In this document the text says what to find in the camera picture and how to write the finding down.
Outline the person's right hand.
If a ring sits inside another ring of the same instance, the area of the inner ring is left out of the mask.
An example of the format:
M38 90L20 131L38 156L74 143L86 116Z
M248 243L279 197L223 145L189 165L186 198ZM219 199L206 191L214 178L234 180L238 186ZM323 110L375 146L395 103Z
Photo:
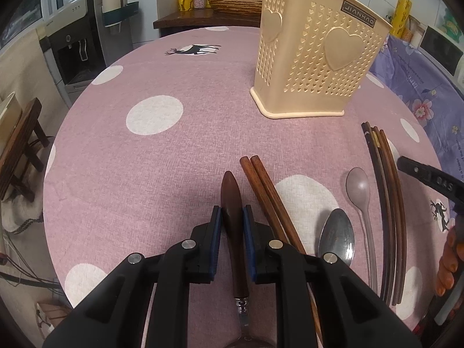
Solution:
M447 234L444 244L443 255L439 260L439 268L436 275L435 292L438 296L443 296L447 290L454 286L453 274L457 271L458 265L464 259L463 243L457 242L455 228Z

